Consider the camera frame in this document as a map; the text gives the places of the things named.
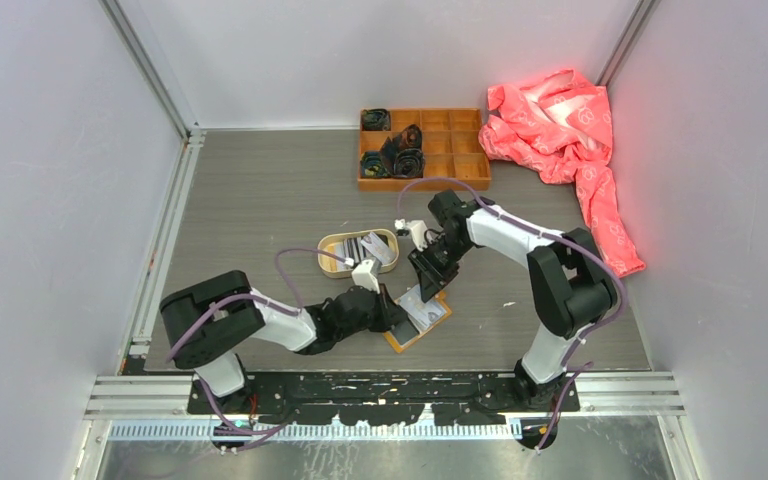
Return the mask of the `orange leather card holder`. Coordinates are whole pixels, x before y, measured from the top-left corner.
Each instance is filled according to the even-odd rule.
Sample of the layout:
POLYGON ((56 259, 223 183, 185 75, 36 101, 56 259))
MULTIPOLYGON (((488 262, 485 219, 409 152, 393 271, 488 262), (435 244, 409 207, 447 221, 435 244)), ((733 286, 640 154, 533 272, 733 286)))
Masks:
POLYGON ((423 302, 418 285, 401 295, 396 303, 406 311, 408 319, 385 332, 383 337, 397 353, 403 353, 452 314, 445 291, 423 302))

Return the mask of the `beige oval card tray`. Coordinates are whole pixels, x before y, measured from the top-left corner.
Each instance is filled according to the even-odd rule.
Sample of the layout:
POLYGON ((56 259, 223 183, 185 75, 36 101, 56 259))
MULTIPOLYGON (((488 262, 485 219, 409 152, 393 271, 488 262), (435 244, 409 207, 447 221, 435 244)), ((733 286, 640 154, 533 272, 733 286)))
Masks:
POLYGON ((351 267, 334 258, 334 255, 351 259, 354 265, 372 259, 380 263, 380 272, 392 271, 399 258, 396 235, 388 229, 371 229, 359 232, 338 233, 323 237, 317 248, 329 253, 318 256, 318 265, 326 277, 348 278, 351 267))

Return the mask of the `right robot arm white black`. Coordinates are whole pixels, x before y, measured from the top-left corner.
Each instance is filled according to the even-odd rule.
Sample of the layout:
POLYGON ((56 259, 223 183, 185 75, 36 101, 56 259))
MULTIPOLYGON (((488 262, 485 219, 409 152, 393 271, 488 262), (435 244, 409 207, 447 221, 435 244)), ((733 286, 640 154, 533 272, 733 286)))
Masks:
POLYGON ((414 244, 408 259, 429 301, 459 272, 474 248, 488 248, 527 269, 533 305, 541 322, 531 347, 514 366, 518 403, 537 411, 550 402, 566 373, 574 345, 619 301, 617 279, 601 259, 589 230, 547 229, 507 212, 490 199, 461 199, 453 190, 434 195, 428 209, 440 229, 423 221, 395 221, 414 244))

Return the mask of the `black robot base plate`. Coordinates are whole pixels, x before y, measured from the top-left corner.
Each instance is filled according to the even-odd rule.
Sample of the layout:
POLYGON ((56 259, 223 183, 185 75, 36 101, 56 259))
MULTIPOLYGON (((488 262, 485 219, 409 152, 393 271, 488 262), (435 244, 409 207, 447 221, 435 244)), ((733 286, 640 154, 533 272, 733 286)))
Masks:
POLYGON ((218 399, 223 414, 266 423, 413 425, 428 411, 436 426, 501 425, 507 415, 550 416, 580 408, 574 383, 553 381, 530 396, 507 371, 292 372, 249 374, 243 390, 218 399))

